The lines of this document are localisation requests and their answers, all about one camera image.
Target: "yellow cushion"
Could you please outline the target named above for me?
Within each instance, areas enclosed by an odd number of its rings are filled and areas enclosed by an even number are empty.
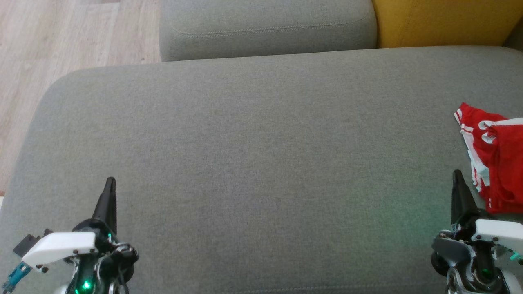
[[[523,16],[523,0],[372,0],[379,47],[500,46]]]

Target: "gray sofa seat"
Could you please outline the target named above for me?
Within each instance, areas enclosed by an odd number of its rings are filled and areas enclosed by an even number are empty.
[[[42,99],[0,211],[0,268],[117,179],[132,293],[437,293],[462,101],[523,109],[523,54],[375,49],[103,67]],[[71,268],[31,274],[51,293]]]
[[[371,0],[162,0],[162,61],[376,47]]]

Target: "red cloth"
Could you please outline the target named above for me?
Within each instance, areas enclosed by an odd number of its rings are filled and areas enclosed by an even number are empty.
[[[482,179],[480,195],[490,213],[523,213],[523,125],[493,125],[484,130],[481,121],[504,121],[506,117],[483,111],[462,103],[457,113],[458,121],[472,128],[473,147],[481,162],[488,167],[490,186]],[[487,133],[494,138],[485,142]]]

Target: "red and white garment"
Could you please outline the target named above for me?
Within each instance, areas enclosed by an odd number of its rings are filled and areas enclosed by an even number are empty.
[[[454,113],[474,186],[491,213],[523,212],[523,118],[507,119],[461,104]]]

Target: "floor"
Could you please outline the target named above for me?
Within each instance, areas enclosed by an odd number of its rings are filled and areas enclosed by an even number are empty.
[[[0,0],[0,203],[40,98],[88,67],[160,61],[160,0]]]

